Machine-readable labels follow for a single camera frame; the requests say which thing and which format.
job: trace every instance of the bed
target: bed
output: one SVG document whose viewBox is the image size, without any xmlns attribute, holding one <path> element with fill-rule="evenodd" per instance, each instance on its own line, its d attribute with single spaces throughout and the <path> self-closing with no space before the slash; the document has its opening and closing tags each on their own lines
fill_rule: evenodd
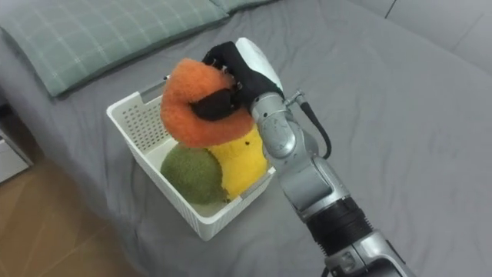
<svg viewBox="0 0 492 277">
<path fill-rule="evenodd" d="M 236 12 L 61 98 L 47 97 L 1 40 L 0 85 L 145 275 L 319 276 L 323 254 L 276 181 L 203 242 L 105 115 L 181 58 L 200 59 L 241 36 L 265 52 L 287 95 L 306 91 L 332 140 L 329 162 L 417 275 L 492 275 L 492 78 L 348 1 L 284 0 Z"/>
</svg>

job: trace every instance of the green plaid pillowcase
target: green plaid pillowcase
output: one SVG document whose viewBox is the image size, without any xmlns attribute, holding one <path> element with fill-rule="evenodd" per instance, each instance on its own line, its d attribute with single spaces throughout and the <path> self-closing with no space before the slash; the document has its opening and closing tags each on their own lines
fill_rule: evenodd
<svg viewBox="0 0 492 277">
<path fill-rule="evenodd" d="M 208 0 L 43 0 L 0 26 L 57 96 L 225 17 Z"/>
<path fill-rule="evenodd" d="M 226 12 L 234 12 L 240 8 L 254 5 L 261 5 L 275 0 L 211 0 L 217 6 L 223 8 Z"/>
</svg>

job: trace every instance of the robotic arm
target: robotic arm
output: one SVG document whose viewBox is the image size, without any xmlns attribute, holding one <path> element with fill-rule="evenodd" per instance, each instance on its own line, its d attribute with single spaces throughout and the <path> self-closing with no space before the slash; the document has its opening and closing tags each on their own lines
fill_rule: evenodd
<svg viewBox="0 0 492 277">
<path fill-rule="evenodd" d="M 326 159 L 314 138 L 299 126 L 290 105 L 298 103 L 322 128 L 302 92 L 284 99 L 281 84 L 261 50 L 241 38 L 214 47 L 204 62 L 227 67 L 237 81 L 231 92 L 251 112 L 264 154 L 277 170 L 285 196 L 324 251 L 324 276 L 415 277 L 388 240 L 374 230 Z M 324 130 L 329 156 L 331 145 Z"/>
</svg>

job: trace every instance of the black cable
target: black cable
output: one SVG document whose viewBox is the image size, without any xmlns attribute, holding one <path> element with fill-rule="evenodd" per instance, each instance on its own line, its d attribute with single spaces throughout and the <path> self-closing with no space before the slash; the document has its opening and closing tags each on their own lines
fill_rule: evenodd
<svg viewBox="0 0 492 277">
<path fill-rule="evenodd" d="M 304 102 L 301 104 L 301 109 L 306 114 L 306 116 L 313 122 L 314 126 L 317 128 L 317 130 L 321 133 L 321 136 L 323 137 L 324 143 L 326 144 L 326 153 L 323 156 L 323 159 L 328 159 L 331 155 L 331 141 L 330 137 L 326 133 L 326 131 L 323 128 L 323 125 L 317 120 L 316 114 L 314 114 L 313 109 L 309 105 L 309 103 Z"/>
<path fill-rule="evenodd" d="M 323 269 L 323 273 L 321 273 L 321 277 L 328 277 L 328 274 L 330 273 L 330 271 L 328 271 L 327 268 L 324 268 Z"/>
</svg>

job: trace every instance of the orange plush toy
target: orange plush toy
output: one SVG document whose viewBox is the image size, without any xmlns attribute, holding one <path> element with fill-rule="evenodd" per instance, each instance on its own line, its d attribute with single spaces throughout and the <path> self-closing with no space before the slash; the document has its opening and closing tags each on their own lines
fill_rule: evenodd
<svg viewBox="0 0 492 277">
<path fill-rule="evenodd" d="M 218 117 L 217 120 L 197 116 L 200 113 L 196 108 L 197 103 L 220 102 L 224 94 L 220 95 L 219 92 L 231 88 L 232 84 L 230 75 L 213 66 L 189 58 L 183 59 L 171 73 L 164 88 L 161 119 L 165 128 L 178 142 L 193 148 L 220 145 L 247 135 L 254 123 L 245 108 L 234 108 L 230 115 Z M 214 112 L 210 107 L 213 105 L 208 106 L 208 112 Z"/>
</svg>

